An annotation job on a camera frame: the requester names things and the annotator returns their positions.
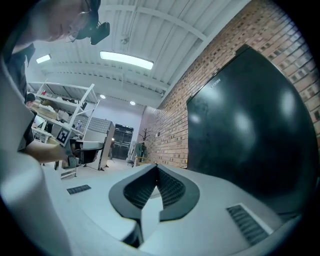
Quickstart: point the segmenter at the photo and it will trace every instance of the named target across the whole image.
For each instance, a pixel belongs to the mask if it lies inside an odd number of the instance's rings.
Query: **white shelving unit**
[[[48,122],[53,123],[55,125],[65,127],[67,129],[72,130],[75,134],[84,135],[86,134],[89,123],[92,119],[94,110],[96,109],[99,99],[97,98],[94,92],[94,84],[91,84],[90,87],[77,86],[71,84],[60,84],[53,82],[28,82],[27,86],[31,92],[35,94],[36,98],[40,98],[42,100],[49,100],[54,102],[59,110],[72,114],[69,123],[62,123],[58,120],[54,120],[50,117],[47,117],[41,113],[38,113],[38,116],[46,119]],[[94,107],[84,111],[82,106],[84,103],[92,104]],[[88,122],[84,128],[84,131],[81,132],[79,130],[74,129],[72,126],[75,122],[76,116],[78,115],[86,115],[88,117]],[[77,174],[77,168],[70,173],[70,169],[64,170],[59,167],[61,170],[62,178],[70,176],[72,174]]]

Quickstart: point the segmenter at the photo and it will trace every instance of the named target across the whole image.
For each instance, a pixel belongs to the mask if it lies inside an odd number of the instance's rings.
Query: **air vent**
[[[72,194],[76,194],[82,191],[86,191],[91,189],[90,186],[88,185],[82,185],[82,186],[76,186],[76,187],[72,187],[72,188],[68,188],[67,191],[69,192],[70,195]]]
[[[240,204],[226,209],[233,221],[239,227],[242,235],[253,246],[264,240],[268,233]]]

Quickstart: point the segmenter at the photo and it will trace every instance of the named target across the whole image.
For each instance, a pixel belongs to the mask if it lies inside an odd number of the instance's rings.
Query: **black vent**
[[[261,242],[268,236],[267,232],[241,205],[232,206],[226,210],[251,246]]]
[[[149,171],[128,184],[123,191],[125,198],[134,206],[142,209],[156,187],[155,175],[155,170]]]
[[[72,194],[76,194],[82,191],[86,191],[91,189],[90,186],[88,185],[82,185],[82,186],[76,186],[76,187],[72,187],[72,188],[68,188],[67,191],[69,192],[70,195]]]
[[[165,209],[183,197],[186,187],[181,181],[165,173],[163,170],[159,169],[158,173],[157,187],[162,197],[163,209]]]

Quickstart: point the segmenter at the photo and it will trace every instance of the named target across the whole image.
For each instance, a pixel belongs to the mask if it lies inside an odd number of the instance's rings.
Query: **white wall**
[[[85,110],[92,108],[88,104]],[[132,141],[137,141],[144,108],[144,106],[137,104],[132,106],[124,100],[106,97],[106,99],[100,100],[99,105],[93,113],[93,117],[112,121],[114,125],[119,124],[133,128]]]

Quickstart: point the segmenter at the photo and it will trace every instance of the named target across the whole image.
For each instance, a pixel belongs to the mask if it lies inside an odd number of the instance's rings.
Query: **decorative tree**
[[[148,135],[148,133],[150,133],[150,131],[147,131],[147,128],[144,128],[143,135],[139,134],[142,137],[142,141],[147,141],[147,138],[150,136],[150,134]]]

